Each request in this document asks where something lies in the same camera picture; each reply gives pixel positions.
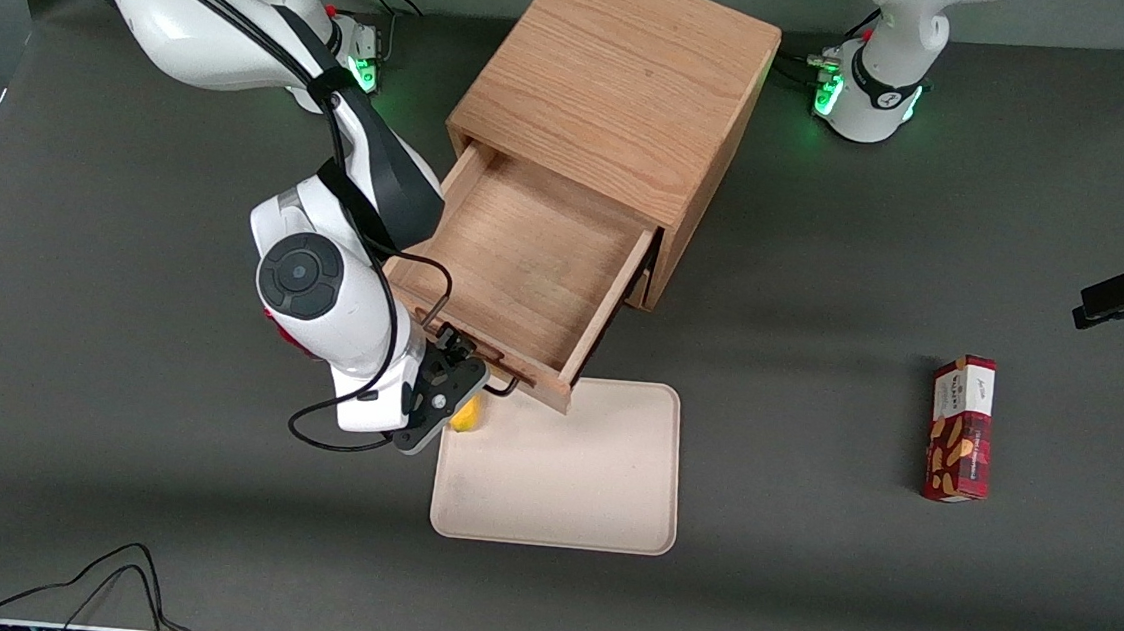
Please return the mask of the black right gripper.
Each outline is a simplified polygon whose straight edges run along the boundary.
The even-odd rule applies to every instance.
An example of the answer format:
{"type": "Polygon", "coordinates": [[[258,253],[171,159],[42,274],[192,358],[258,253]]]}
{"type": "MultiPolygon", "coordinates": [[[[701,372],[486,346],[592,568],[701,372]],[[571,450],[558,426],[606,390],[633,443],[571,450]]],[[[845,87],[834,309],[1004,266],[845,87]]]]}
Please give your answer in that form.
{"type": "Polygon", "coordinates": [[[413,380],[407,426],[395,431],[395,448],[404,456],[418,454],[428,447],[448,420],[482,390],[489,370],[475,350],[475,342],[455,326],[448,326],[446,341],[427,346],[413,380]]]}

